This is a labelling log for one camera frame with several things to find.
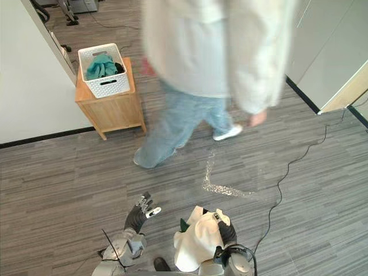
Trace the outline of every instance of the black baseboard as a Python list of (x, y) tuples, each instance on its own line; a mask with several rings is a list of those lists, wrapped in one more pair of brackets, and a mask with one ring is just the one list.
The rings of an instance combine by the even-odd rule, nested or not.
[(358, 112), (353, 106), (349, 106), (350, 112), (366, 127), (368, 128), (368, 121), (365, 119), (360, 112)]
[(48, 140), (48, 139), (78, 134), (82, 132), (94, 131), (94, 130), (95, 130), (94, 127), (91, 126), (89, 128), (79, 128), (79, 129), (74, 129), (72, 131), (63, 131), (63, 132), (58, 132), (58, 133), (53, 133), (53, 134), (48, 134), (48, 135), (42, 135), (42, 136), (37, 136), (37, 137), (28, 138), (24, 140), (3, 143), (3, 144), (0, 144), (0, 148), (9, 148), (9, 147), (14, 147), (15, 145), (23, 145), (23, 144), (28, 144), (32, 142)]
[(299, 95), (299, 97), (301, 97), (303, 99), (303, 101), (305, 101), (305, 103), (315, 112), (318, 113), (320, 111), (320, 109), (318, 108), (318, 106), (315, 105), (314, 102), (311, 101), (311, 99), (308, 98), (307, 95), (305, 95), (303, 93), (303, 91), (301, 91), (299, 89), (299, 87), (291, 80), (289, 79), (288, 76), (286, 76), (286, 83)]

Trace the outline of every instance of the laundry basket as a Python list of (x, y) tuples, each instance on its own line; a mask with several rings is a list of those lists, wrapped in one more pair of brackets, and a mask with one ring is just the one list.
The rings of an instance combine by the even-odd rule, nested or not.
[[(124, 72), (104, 78), (87, 80), (86, 74), (88, 66), (97, 55), (102, 53), (110, 55), (114, 62), (120, 63), (124, 68)], [(88, 85), (96, 98), (107, 97), (130, 90), (127, 68), (124, 62), (122, 62), (122, 58), (115, 43), (80, 49), (78, 51), (78, 58), (82, 80)]]

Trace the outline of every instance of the person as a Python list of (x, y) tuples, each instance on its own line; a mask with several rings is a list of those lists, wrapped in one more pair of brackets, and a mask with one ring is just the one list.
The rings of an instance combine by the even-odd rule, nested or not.
[(205, 120), (213, 139), (243, 127), (227, 112), (232, 97), (265, 121), (284, 83), (295, 0), (143, 0), (148, 71), (159, 77), (166, 108), (136, 151), (134, 163), (153, 168), (183, 147)]

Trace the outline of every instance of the green cloth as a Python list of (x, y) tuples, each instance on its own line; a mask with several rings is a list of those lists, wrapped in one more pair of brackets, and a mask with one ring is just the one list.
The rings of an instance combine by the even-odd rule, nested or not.
[(99, 79), (117, 74), (113, 58), (105, 53), (96, 56), (87, 69), (87, 80)]

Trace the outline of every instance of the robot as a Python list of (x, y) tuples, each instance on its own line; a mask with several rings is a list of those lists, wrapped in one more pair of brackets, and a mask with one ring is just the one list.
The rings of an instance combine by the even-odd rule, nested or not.
[[(153, 200), (149, 193), (144, 193), (137, 204), (129, 212), (125, 220), (124, 229), (121, 233), (113, 237), (112, 240), (106, 235), (110, 246), (99, 252), (102, 261), (95, 268), (92, 276), (127, 276), (127, 275), (196, 275), (193, 273), (182, 272), (152, 272), (139, 271), (127, 273), (126, 267), (133, 266), (138, 258), (141, 257), (147, 246), (144, 235), (140, 230), (145, 221), (156, 216), (160, 207), (152, 208)], [(199, 269), (199, 275), (205, 276), (257, 276), (257, 262), (254, 253), (247, 247), (236, 243), (236, 233), (232, 225), (227, 226), (221, 221), (220, 216), (214, 214), (218, 222), (221, 238), (225, 248), (216, 248), (213, 259), (203, 262)]]

